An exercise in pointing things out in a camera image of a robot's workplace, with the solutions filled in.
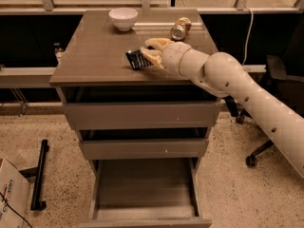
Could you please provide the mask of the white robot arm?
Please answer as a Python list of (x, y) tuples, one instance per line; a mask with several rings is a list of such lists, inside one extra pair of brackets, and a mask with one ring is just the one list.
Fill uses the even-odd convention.
[(182, 76), (207, 92), (237, 100), (304, 177), (304, 118), (258, 85), (228, 53), (208, 55), (167, 38), (145, 41), (141, 52), (154, 66)]

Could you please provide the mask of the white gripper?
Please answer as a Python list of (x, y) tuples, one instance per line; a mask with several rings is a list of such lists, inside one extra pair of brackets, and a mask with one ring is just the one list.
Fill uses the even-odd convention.
[(195, 50), (188, 44), (174, 43), (168, 38), (149, 38), (145, 45), (153, 49), (142, 47), (141, 53), (153, 66), (188, 79), (197, 77), (209, 58), (208, 54)]

